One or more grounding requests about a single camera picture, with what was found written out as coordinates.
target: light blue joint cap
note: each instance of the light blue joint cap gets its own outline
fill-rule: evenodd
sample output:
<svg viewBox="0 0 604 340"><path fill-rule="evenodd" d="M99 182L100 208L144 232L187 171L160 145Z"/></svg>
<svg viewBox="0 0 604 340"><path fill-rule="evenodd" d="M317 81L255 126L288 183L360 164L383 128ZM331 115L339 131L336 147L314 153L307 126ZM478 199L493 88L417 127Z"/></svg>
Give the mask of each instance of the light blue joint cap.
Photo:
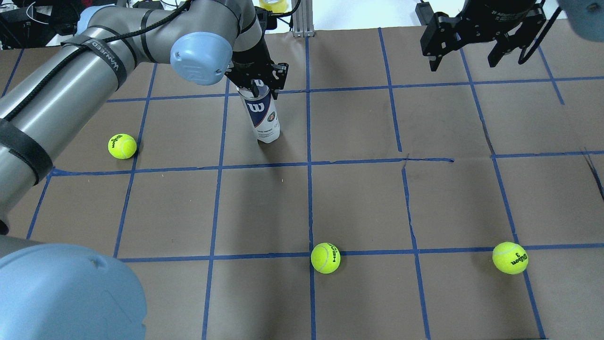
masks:
<svg viewBox="0 0 604 340"><path fill-rule="evenodd" d="M604 42L603 0L558 0L575 33L584 39Z"/></svg>
<svg viewBox="0 0 604 340"><path fill-rule="evenodd" d="M132 270L70 244L0 258L0 340L144 340L147 306Z"/></svg>
<svg viewBox="0 0 604 340"><path fill-rule="evenodd" d="M92 18L92 16L95 15L95 13L98 12L99 9L105 8L105 7L115 7L115 5L92 6L92 7L86 8L80 14L80 20L77 22L76 34L81 34L82 32L84 32L88 28L88 23L90 22L90 19Z"/></svg>
<svg viewBox="0 0 604 340"><path fill-rule="evenodd" d="M233 56L231 44L218 34L194 32L180 37L170 50L170 64L179 76L199 85L213 85L224 76Z"/></svg>

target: grid square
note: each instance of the grid square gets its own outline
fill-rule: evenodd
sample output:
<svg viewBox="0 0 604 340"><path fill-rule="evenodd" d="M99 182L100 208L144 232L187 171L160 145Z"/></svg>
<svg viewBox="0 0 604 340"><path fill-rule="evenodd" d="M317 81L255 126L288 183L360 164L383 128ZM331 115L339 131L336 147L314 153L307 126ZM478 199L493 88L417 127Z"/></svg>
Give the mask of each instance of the grid square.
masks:
<svg viewBox="0 0 604 340"><path fill-rule="evenodd" d="M490 252L420 255L433 339L538 339L522 275L499 272Z"/></svg>
<svg viewBox="0 0 604 340"><path fill-rule="evenodd" d="M406 166L417 247L493 247L512 237L490 159Z"/></svg>
<svg viewBox="0 0 604 340"><path fill-rule="evenodd" d="M111 96L111 99L146 98L154 64L140 63L126 79L126 82Z"/></svg>
<svg viewBox="0 0 604 340"><path fill-rule="evenodd" d="M225 165L307 161L306 95L281 94L275 102L281 135L269 144L258 142L246 108L230 97L226 123Z"/></svg>
<svg viewBox="0 0 604 340"><path fill-rule="evenodd" d="M312 160L401 157L388 90L310 95Z"/></svg>
<svg viewBox="0 0 604 340"><path fill-rule="evenodd" d="M582 156L499 159L525 244L604 242L604 202Z"/></svg>
<svg viewBox="0 0 604 340"><path fill-rule="evenodd" d="M404 154L490 155L470 86L396 88L394 101Z"/></svg>
<svg viewBox="0 0 604 340"><path fill-rule="evenodd" d="M17 59L19 59L20 53L21 50L0 51L0 68L2 68L2 72L0 72L0 96L4 92L8 78L10 78L10 74L13 72L14 65Z"/></svg>
<svg viewBox="0 0 604 340"><path fill-rule="evenodd" d="M119 256L210 254L217 171L136 174Z"/></svg>
<svg viewBox="0 0 604 340"><path fill-rule="evenodd" d="M147 340L201 339L207 261L127 263L147 300Z"/></svg>
<svg viewBox="0 0 604 340"><path fill-rule="evenodd" d="M401 163L312 167L313 236L342 250L410 249Z"/></svg>
<svg viewBox="0 0 604 340"><path fill-rule="evenodd" d="M550 78L539 52L535 52L525 64L518 65L519 48L507 56L503 56L496 67L490 67L487 57L493 47L495 47L495 42L470 44L463 47L467 66L474 82Z"/></svg>
<svg viewBox="0 0 604 340"><path fill-rule="evenodd" d="M311 88L388 85L378 30L319 31L309 45Z"/></svg>
<svg viewBox="0 0 604 340"><path fill-rule="evenodd" d="M317 339L425 339L413 255L343 257L315 304Z"/></svg>
<svg viewBox="0 0 604 340"><path fill-rule="evenodd" d="M604 76L604 44L579 37L568 20L557 20L541 44L554 77Z"/></svg>
<svg viewBox="0 0 604 340"><path fill-rule="evenodd" d="M290 33L266 34L266 45L275 63L289 64L284 90L306 89L306 42Z"/></svg>
<svg viewBox="0 0 604 340"><path fill-rule="evenodd" d="M138 138L144 102L106 103L90 119L54 165L66 171L123 171L132 169L132 158L116 159L107 151L107 142L118 134Z"/></svg>
<svg viewBox="0 0 604 340"><path fill-rule="evenodd" d="M447 54L438 70L430 71L428 58L423 56L419 42L425 30L425 26L382 29L392 84L467 82L459 51Z"/></svg>
<svg viewBox="0 0 604 340"><path fill-rule="evenodd" d="M11 91L27 78L33 71L42 66L52 56L57 54L60 47L42 47L42 48L26 48L19 61L19 66L14 73L13 80L10 82L8 90ZM13 71L14 64L10 67L8 75Z"/></svg>
<svg viewBox="0 0 604 340"><path fill-rule="evenodd" d="M224 94L227 86L227 77L214 85L198 85L185 80L178 75L170 64L158 64L153 80L152 97L171 96L198 96L201 94Z"/></svg>
<svg viewBox="0 0 604 340"><path fill-rule="evenodd" d="M138 169L217 166L224 98L153 100Z"/></svg>
<svg viewBox="0 0 604 340"><path fill-rule="evenodd" d="M208 339L310 339L309 259L215 261Z"/></svg>
<svg viewBox="0 0 604 340"><path fill-rule="evenodd" d="M601 338L604 249L533 250L530 256L528 272L547 336Z"/></svg>
<svg viewBox="0 0 604 340"><path fill-rule="evenodd" d="M558 82L564 97L565 114L579 135L580 149L603 150L604 80Z"/></svg>
<svg viewBox="0 0 604 340"><path fill-rule="evenodd" d="M308 251L308 168L222 173L215 254Z"/></svg>
<svg viewBox="0 0 604 340"><path fill-rule="evenodd" d="M30 188L14 208L8 212L8 236L26 238L37 204L46 185L46 177Z"/></svg>
<svg viewBox="0 0 604 340"><path fill-rule="evenodd" d="M112 256L129 175L53 177L31 239L72 243Z"/></svg>
<svg viewBox="0 0 604 340"><path fill-rule="evenodd" d="M581 149L551 83L477 85L476 92L498 154Z"/></svg>

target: wilson logo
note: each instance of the wilson logo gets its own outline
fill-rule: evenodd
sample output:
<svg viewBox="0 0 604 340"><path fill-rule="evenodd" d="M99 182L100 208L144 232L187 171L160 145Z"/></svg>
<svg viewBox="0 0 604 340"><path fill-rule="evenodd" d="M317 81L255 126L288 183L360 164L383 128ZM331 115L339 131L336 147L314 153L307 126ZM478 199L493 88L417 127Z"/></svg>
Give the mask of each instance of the wilson logo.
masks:
<svg viewBox="0 0 604 340"><path fill-rule="evenodd" d="M248 107L251 112L262 112L262 111L264 111L264 108L265 108L264 103L258 103L258 104L248 103Z"/></svg>
<svg viewBox="0 0 604 340"><path fill-rule="evenodd" d="M519 262L524 262L524 261L526 261L526 259L529 258L526 253L522 256L520 256L520 254L516 253L516 257L518 257L518 258L515 259L514 261L510 262L510 264L514 265Z"/></svg>
<svg viewBox="0 0 604 340"><path fill-rule="evenodd" d="M123 136L121 134L115 136L114 139L111 140L111 148L115 149L115 142L117 142L118 139L122 138Z"/></svg>

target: metal frame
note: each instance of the metal frame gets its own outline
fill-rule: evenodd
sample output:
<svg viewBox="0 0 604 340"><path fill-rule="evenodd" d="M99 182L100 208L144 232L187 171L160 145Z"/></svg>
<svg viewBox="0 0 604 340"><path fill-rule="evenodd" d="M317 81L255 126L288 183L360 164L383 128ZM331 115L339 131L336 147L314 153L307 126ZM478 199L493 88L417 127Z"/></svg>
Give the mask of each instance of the metal frame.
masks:
<svg viewBox="0 0 604 340"><path fill-rule="evenodd" d="M312 0L301 0L300 7L293 14L294 30L296 38L315 36L315 26L312 23Z"/></svg>

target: black cable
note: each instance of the black cable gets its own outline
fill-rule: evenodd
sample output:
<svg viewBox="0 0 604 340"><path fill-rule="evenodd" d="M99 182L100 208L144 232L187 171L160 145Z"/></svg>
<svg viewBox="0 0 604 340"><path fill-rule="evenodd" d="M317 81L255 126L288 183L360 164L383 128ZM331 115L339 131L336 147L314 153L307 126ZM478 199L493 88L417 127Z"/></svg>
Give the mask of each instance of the black cable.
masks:
<svg viewBox="0 0 604 340"><path fill-rule="evenodd" d="M273 16L275 16L277 18L283 18L284 16L290 16L290 15L294 14L298 10L298 7L300 6L301 2L302 2L302 0L298 0L298 2L296 2L296 6L294 6L291 11L286 12L286 13L276 14L276 15L273 15Z"/></svg>
<svg viewBox="0 0 604 340"><path fill-rule="evenodd" d="M518 65L522 65L522 64L526 63L530 59L530 57L533 55L533 53L535 53L535 51L537 50L537 48L543 41L543 38L545 38L545 35L550 30L551 26L554 24L554 21L556 21L556 19L558 18L558 15L560 15L560 12L562 12L562 9L560 7L558 7L556 9L556 11L554 11L554 14L551 15L551 19L547 22L547 24L543 28L543 31L541 32L541 34L539 35L539 37L537 38L537 40L535 41L533 46L528 51L528 54L526 55L526 57L524 56L524 53L527 51L527 49L526 48L522 49L522 52L520 52L520 57L518 58Z"/></svg>
<svg viewBox="0 0 604 340"><path fill-rule="evenodd" d="M73 4L73 2L69 3L69 6L74 10L75 15L77 15L77 20L80 21L80 19L82 18L80 16L80 11L77 10L77 8L75 7L75 5Z"/></svg>
<svg viewBox="0 0 604 340"><path fill-rule="evenodd" d="M282 18L277 18L277 19L285 22L288 25L290 31L293 29L294 23L291 20L289 22L287 22L287 21L283 20Z"/></svg>
<svg viewBox="0 0 604 340"><path fill-rule="evenodd" d="M162 26L162 25L172 21L180 13L182 13L184 10L188 9L190 4L191 4L191 0L185 0L185 3L182 6L178 7L176 10L174 10L172 13L170 13L170 15L168 15L164 19L161 19L160 21L154 23L153 25L147 26L146 28L142 28L142 29L134 31L134 32L121 34L118 36L113 36L111 38L105 38L105 39L103 39L103 41L106 43L110 43L113 41L132 38L134 36L139 36L141 34L147 33L150 30L154 30L154 29L158 28L159 26ZM23 98L23 100L19 104L17 104L17 106L15 106L15 108L13 108L9 112L9 114L7 114L7 116L4 119L8 120L9 122L11 120L13 120L42 91L44 86L46 86L46 84L48 84L54 76L56 76L59 72L61 72L61 70L65 66L67 66L67 64L69 64L71 61L73 61L80 54L84 53L87 49L88 49L87 47L79 46L75 51L73 51L67 57L65 57L62 61L60 61L44 78L42 78L42 80L33 88L33 90L31 90L31 92L29 94L27 94L27 96L25 98Z"/></svg>

